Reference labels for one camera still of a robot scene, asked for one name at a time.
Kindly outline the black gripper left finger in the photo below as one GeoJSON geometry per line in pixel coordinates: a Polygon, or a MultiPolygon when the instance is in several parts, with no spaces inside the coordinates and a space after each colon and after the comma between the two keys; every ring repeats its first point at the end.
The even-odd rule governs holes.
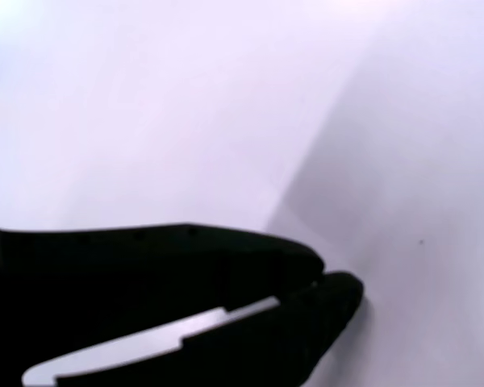
{"type": "Polygon", "coordinates": [[[70,352],[285,296],[323,269],[304,244],[221,227],[0,228],[0,386],[70,352]]]}

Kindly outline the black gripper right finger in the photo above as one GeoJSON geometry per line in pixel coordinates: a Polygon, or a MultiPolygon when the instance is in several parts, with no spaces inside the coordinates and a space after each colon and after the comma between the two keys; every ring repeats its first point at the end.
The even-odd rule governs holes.
{"type": "Polygon", "coordinates": [[[187,337],[175,352],[59,386],[300,386],[357,312],[364,285],[328,273],[280,305],[187,337]]]}

